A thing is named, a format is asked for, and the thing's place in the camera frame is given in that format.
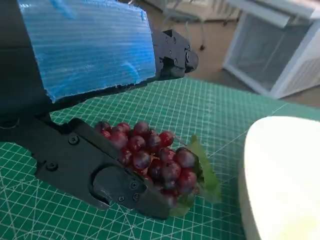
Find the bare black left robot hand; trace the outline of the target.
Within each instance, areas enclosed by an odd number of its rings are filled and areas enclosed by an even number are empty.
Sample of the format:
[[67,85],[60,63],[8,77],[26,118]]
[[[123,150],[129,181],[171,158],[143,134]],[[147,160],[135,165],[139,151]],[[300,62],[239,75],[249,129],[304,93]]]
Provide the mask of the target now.
[[155,219],[166,199],[119,162],[120,149],[83,120],[51,112],[180,79],[199,58],[176,31],[152,29],[141,8],[115,0],[0,3],[0,140],[36,160],[35,177],[96,208],[111,202]]

